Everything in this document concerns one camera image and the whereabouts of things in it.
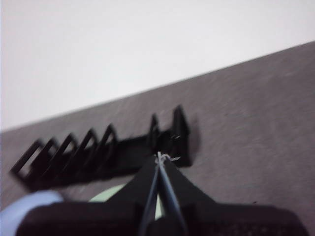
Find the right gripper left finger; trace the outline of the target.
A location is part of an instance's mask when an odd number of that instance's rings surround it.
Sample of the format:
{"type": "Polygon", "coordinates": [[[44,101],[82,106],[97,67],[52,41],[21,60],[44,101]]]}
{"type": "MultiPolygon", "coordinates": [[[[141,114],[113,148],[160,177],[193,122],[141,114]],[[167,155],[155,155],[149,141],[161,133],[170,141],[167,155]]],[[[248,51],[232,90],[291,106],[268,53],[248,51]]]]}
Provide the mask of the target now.
{"type": "Polygon", "coordinates": [[[156,158],[104,202],[66,201],[29,211],[19,236],[147,236],[155,219],[156,158]]]}

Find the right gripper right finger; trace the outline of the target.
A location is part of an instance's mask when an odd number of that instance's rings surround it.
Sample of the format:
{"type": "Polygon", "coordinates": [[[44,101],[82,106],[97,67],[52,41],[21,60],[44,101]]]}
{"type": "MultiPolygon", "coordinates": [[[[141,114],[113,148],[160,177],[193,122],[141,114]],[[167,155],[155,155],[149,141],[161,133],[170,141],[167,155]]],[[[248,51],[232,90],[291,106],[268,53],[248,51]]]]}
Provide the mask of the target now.
{"type": "Polygon", "coordinates": [[[162,177],[171,187],[175,209],[190,236],[307,236],[298,216],[287,209],[257,204],[219,203],[161,156],[162,177]]]}

